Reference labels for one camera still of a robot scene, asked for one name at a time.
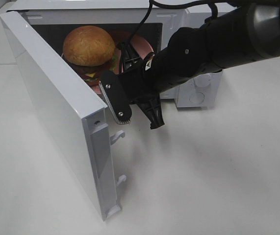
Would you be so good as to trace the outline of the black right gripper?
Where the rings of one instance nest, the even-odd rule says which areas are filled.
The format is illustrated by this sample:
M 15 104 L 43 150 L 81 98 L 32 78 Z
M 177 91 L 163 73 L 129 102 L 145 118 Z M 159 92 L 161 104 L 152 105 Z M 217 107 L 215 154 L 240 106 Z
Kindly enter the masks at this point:
M 130 123 L 130 100 L 148 118 L 150 129 L 163 126 L 159 93 L 198 75 L 222 70 L 211 61 L 206 43 L 205 29 L 181 27 L 169 39 L 167 47 L 152 57 L 149 69 L 145 68 L 144 60 L 119 76 L 111 70 L 104 71 L 99 87 L 116 123 Z

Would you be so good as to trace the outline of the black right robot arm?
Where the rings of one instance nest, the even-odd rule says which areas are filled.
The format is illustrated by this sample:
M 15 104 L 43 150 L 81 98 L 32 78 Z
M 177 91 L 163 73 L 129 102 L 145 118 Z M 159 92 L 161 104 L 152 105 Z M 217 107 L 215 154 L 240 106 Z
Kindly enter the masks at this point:
M 101 74 L 100 90 L 118 124 L 130 122 L 136 104 L 156 129 L 164 124 L 162 92 L 199 75 L 280 56 L 280 0 L 233 0 L 236 9 L 222 16 L 214 0 L 185 7 L 203 4 L 212 15 L 201 27 L 181 27 L 160 52 L 120 74 Z

